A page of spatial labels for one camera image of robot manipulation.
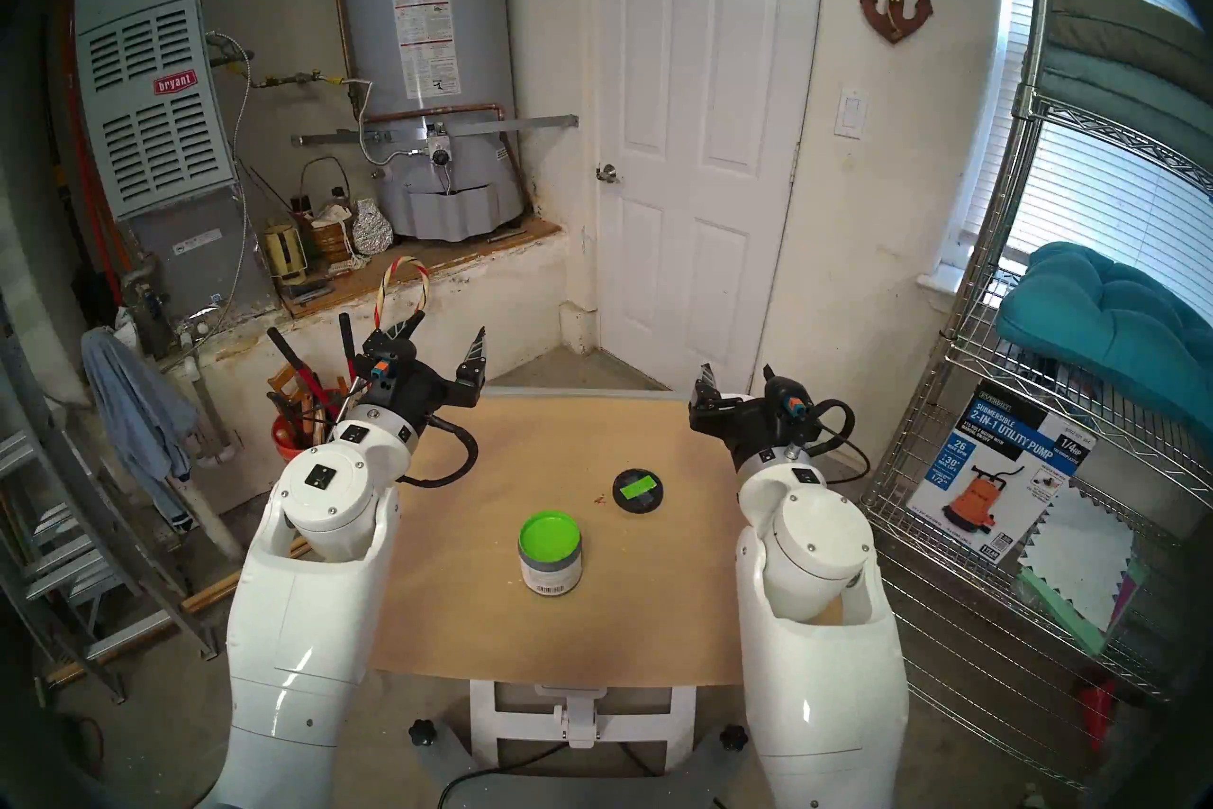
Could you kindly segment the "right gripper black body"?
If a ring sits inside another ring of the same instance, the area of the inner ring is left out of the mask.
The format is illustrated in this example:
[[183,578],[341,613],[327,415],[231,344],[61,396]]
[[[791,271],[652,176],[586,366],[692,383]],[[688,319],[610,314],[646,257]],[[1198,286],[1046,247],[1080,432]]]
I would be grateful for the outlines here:
[[757,454],[767,458],[792,450],[793,456],[803,454],[808,460],[826,452],[818,440],[827,401],[813,401],[795,380],[779,376],[759,397],[722,395],[725,406],[719,411],[691,411],[690,398],[689,426],[695,433],[721,440],[735,468]]

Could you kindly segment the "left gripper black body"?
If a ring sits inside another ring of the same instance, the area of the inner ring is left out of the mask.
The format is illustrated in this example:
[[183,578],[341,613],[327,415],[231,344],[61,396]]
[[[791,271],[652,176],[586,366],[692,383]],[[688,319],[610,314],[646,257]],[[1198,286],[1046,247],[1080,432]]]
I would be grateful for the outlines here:
[[383,344],[380,329],[361,344],[355,374],[366,383],[361,401],[403,418],[414,435],[421,435],[442,408],[475,408],[483,391],[459,384],[457,370],[455,378],[444,378],[418,359],[412,341]]

